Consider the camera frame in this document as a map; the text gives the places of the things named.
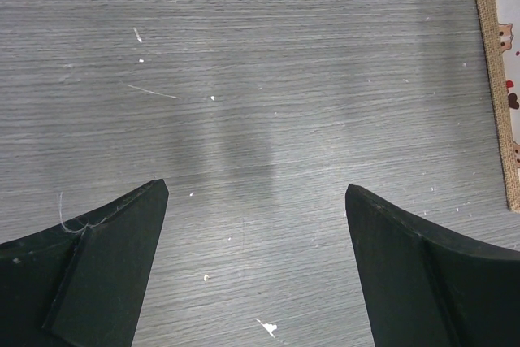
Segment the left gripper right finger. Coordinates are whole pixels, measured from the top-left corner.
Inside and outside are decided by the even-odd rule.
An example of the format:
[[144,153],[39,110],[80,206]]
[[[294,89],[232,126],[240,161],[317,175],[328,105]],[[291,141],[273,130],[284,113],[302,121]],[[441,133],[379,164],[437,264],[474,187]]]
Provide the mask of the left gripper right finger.
[[519,253],[477,241],[361,186],[345,194],[377,346],[517,346]]

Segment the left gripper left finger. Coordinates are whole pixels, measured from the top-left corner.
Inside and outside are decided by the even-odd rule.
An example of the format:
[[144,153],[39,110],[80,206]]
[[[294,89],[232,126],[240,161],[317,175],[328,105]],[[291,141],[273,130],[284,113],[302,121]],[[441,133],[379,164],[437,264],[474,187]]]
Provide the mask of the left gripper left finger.
[[3,346],[130,346],[169,192],[151,180],[1,245]]

